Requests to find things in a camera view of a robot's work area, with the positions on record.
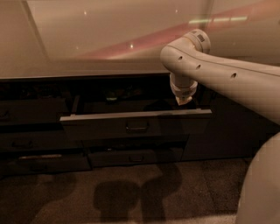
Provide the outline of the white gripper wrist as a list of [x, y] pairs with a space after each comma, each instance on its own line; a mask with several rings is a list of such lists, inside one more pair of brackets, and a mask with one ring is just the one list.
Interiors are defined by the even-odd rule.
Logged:
[[178, 75], [175, 73], [170, 74], [170, 86], [171, 91], [174, 93], [176, 97], [177, 103], [179, 106], [185, 105], [193, 99], [193, 95], [195, 94], [198, 86], [198, 82], [192, 80], [187, 76]]

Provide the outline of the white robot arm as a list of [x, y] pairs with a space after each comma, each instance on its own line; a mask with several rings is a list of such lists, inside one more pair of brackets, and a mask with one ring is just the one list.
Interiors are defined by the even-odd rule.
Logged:
[[[175, 75], [171, 85], [189, 78], [280, 124], [280, 69], [209, 54], [210, 39], [195, 29], [167, 44], [163, 66]], [[235, 224], [280, 224], [280, 133], [256, 153], [244, 179]]]

